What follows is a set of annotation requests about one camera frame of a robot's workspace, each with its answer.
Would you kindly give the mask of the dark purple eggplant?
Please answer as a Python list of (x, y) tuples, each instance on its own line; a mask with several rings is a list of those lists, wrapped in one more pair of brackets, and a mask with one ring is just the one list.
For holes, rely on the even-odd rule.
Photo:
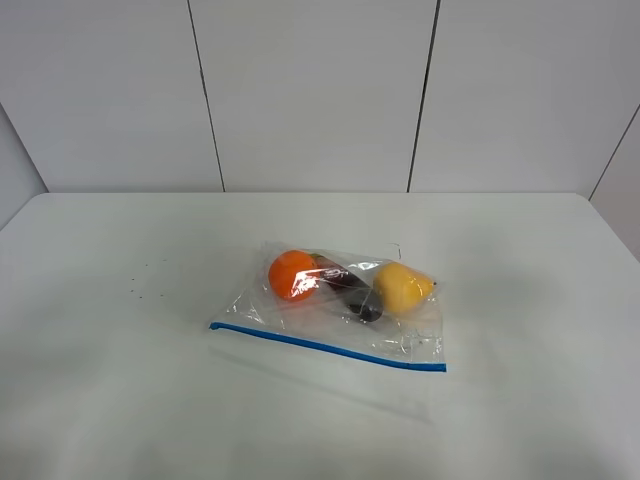
[(364, 280), (345, 267), (320, 254), (312, 254), (319, 277), (345, 307), (364, 323), (379, 320), (384, 313), (380, 295)]

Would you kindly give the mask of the orange fruit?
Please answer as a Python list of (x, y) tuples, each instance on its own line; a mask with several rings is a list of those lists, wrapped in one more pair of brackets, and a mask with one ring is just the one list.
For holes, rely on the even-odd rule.
[(318, 287), (319, 270), (314, 257), (301, 250), (279, 255), (268, 271), (273, 293), (281, 300), (298, 302), (313, 295)]

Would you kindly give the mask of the yellow pear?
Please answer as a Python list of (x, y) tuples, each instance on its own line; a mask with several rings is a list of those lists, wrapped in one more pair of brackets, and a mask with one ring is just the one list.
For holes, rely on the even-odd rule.
[(391, 262), (375, 274), (373, 287), (384, 308), (393, 315), (413, 312), (434, 293), (437, 282), (403, 264)]

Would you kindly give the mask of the clear zip bag blue zipper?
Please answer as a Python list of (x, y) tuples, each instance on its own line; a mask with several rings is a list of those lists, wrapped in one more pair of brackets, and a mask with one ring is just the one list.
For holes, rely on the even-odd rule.
[(446, 372), (439, 282), (399, 261), (264, 244), (209, 328), (418, 372)]

